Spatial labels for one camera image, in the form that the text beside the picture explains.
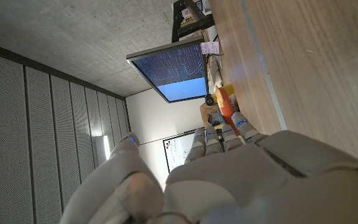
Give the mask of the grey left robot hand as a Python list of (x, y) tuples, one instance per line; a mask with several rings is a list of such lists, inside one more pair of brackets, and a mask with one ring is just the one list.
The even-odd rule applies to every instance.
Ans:
[(231, 118), (220, 136), (196, 130), (164, 186), (128, 133), (73, 194), (62, 223), (358, 223), (358, 159)]

